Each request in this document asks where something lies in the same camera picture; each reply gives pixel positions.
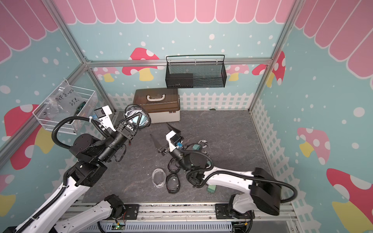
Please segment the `teal charger cube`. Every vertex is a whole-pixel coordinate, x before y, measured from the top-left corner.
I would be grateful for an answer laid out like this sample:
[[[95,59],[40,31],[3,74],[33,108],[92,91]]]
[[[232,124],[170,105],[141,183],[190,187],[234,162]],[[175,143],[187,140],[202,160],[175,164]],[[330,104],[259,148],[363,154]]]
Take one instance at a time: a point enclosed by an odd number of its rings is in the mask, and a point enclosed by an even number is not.
[[[192,147],[193,150],[198,150],[198,151],[201,151],[202,148],[203,147],[201,145],[199,145],[199,144],[194,144],[193,147]]]

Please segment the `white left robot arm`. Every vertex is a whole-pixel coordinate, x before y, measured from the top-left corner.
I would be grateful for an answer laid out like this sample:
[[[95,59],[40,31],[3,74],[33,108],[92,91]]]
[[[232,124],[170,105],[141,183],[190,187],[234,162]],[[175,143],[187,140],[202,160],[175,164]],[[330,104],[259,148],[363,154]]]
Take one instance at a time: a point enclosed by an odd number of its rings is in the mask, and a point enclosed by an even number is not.
[[[129,111],[118,126],[114,127],[109,114],[104,109],[96,111],[98,120],[88,117],[70,116],[61,120],[53,129],[53,142],[69,150],[78,160],[74,166],[63,175],[62,184],[54,194],[45,201],[26,221],[18,226],[5,229],[6,233],[77,233],[104,219],[118,221],[127,214],[123,201],[115,194],[109,195],[103,201],[90,209],[65,221],[60,218],[82,194],[93,187],[107,170],[105,165],[115,156],[125,143],[134,138],[140,129],[147,113]],[[105,137],[99,140],[90,134],[79,136],[72,146],[59,141],[57,133],[60,128],[73,120],[91,122]]]

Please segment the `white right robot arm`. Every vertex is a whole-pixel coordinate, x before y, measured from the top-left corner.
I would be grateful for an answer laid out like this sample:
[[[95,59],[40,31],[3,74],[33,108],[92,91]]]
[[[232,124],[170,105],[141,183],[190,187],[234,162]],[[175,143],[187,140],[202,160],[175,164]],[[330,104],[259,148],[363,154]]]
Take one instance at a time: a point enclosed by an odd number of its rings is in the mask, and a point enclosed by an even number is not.
[[[179,129],[170,123],[162,123],[162,145],[156,138],[155,128],[149,134],[157,153],[170,155],[178,170],[186,172],[187,181],[196,188],[205,185],[218,185],[241,192],[231,196],[229,207],[233,212],[244,214],[258,208],[262,212],[277,216],[280,205],[296,199],[297,189],[285,182],[276,180],[267,171],[255,168],[254,171],[233,171],[219,168],[213,157],[202,149],[194,149],[193,143],[188,143],[182,137]]]

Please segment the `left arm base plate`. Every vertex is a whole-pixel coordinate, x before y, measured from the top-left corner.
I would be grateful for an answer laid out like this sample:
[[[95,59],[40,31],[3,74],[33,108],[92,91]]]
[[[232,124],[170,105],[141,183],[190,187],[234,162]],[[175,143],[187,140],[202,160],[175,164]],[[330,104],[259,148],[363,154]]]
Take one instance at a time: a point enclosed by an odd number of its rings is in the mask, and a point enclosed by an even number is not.
[[[104,220],[137,220],[139,204],[122,204],[110,207],[109,216]]]

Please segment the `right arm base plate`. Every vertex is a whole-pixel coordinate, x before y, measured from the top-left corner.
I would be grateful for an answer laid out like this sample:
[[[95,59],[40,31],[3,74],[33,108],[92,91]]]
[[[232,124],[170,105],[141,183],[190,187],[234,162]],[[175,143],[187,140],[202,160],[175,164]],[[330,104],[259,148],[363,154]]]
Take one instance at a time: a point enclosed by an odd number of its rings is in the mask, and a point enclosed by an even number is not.
[[[252,211],[247,211],[244,214],[235,211],[227,203],[215,204],[215,216],[216,219],[247,219],[250,220],[251,217],[255,218]]]

